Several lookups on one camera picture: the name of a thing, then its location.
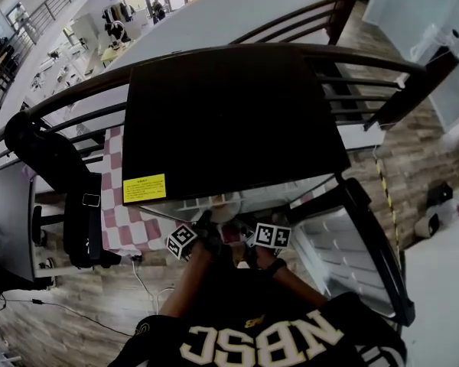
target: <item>office chair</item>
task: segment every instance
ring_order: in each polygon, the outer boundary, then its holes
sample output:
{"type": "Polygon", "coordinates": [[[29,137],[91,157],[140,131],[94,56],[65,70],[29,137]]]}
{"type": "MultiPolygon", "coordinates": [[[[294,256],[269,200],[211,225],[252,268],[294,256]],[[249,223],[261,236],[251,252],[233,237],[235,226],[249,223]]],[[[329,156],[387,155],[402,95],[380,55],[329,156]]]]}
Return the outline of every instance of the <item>office chair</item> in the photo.
{"type": "MultiPolygon", "coordinates": [[[[102,176],[90,173],[73,144],[58,133],[40,131],[26,112],[19,112],[6,125],[5,144],[56,192],[67,194],[63,246],[72,265],[78,268],[93,265],[108,268],[120,263],[119,255],[102,247],[102,176]]],[[[32,229],[37,231],[40,227],[41,217],[37,216],[32,229]]]]}

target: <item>pink checkered cloth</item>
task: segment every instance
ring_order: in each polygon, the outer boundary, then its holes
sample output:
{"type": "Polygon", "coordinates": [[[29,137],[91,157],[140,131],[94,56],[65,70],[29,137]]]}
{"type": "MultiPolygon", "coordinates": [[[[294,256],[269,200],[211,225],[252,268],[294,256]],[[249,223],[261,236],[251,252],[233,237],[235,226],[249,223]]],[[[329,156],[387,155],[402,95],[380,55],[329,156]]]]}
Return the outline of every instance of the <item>pink checkered cloth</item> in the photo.
{"type": "MultiPolygon", "coordinates": [[[[122,205],[122,137],[124,127],[106,131],[102,173],[102,242],[105,250],[119,255],[138,255],[161,250],[165,239],[181,222],[122,205]]],[[[225,243],[240,243],[232,226],[220,228],[225,243]]]]}

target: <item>wooden floor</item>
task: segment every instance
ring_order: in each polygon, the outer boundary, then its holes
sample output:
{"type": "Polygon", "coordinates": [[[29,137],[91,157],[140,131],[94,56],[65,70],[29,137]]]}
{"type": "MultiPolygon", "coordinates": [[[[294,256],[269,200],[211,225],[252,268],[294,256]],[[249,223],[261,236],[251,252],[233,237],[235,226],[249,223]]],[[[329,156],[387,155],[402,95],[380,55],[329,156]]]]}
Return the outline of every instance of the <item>wooden floor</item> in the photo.
{"type": "MultiPolygon", "coordinates": [[[[398,56],[379,30],[360,20],[363,10],[360,3],[355,7],[339,45],[398,56]]],[[[385,77],[391,73],[376,75],[385,77]]],[[[422,211],[428,186],[436,180],[459,186],[459,149],[443,148],[439,142],[441,135],[438,119],[431,105],[425,102],[387,133],[384,145],[376,152],[398,212],[402,245],[411,240],[412,227],[422,211]]],[[[365,187],[373,200],[374,213],[392,238],[391,215],[372,151],[352,153],[350,158],[353,166],[346,176],[357,178],[365,187]]],[[[64,255],[57,254],[61,250],[60,229],[50,230],[56,237],[51,238],[48,251],[41,255],[54,254],[59,263],[66,261],[64,255]]],[[[286,259],[297,273],[304,273],[292,252],[286,259]]],[[[139,275],[149,290],[157,294],[176,284],[183,268],[167,252],[153,252],[145,254],[139,275]]],[[[165,292],[160,297],[161,303],[167,295],[165,292]]],[[[52,291],[9,291],[5,296],[9,300],[37,298],[63,304],[126,333],[132,333],[140,319],[155,311],[153,299],[148,298],[129,263],[61,278],[52,291]]],[[[18,302],[9,302],[0,313],[0,334],[24,358],[24,365],[34,367],[104,366],[117,356],[127,340],[60,307],[18,302]]]]}

